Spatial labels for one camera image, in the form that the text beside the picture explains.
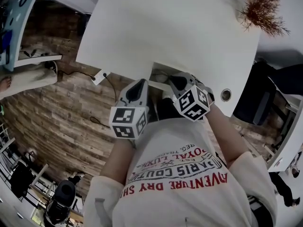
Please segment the green object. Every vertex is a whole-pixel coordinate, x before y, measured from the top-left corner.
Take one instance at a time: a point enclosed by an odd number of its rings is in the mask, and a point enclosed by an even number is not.
[[[1,105],[1,114],[4,115],[4,108],[2,105]]]

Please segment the white t-shirt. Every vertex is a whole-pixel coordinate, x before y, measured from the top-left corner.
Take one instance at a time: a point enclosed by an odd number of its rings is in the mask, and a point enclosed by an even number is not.
[[[184,118],[149,124],[136,145],[126,186],[92,179],[85,227],[252,226],[247,195],[275,224],[274,187],[261,157],[246,152],[226,169],[202,124]]]

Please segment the person's right arm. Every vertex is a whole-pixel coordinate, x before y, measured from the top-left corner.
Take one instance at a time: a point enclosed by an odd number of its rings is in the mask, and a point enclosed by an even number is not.
[[[222,111],[215,104],[212,104],[210,109],[206,117],[229,168],[239,156],[248,151],[248,148]]]

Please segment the white power outlet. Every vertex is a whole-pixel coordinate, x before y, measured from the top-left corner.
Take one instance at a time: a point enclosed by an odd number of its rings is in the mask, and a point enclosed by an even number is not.
[[[94,81],[92,80],[92,82],[95,85],[98,85],[101,81],[103,81],[105,79],[105,77],[103,75],[104,73],[106,74],[106,76],[108,76],[110,74],[109,71],[101,70],[94,76],[95,80]]]

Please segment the white cube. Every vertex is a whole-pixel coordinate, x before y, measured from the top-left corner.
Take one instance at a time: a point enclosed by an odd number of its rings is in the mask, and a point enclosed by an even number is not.
[[[174,102],[174,106],[182,116],[195,122],[210,111],[207,93],[194,85]]]
[[[116,138],[136,140],[147,125],[146,107],[112,107],[109,126]]]

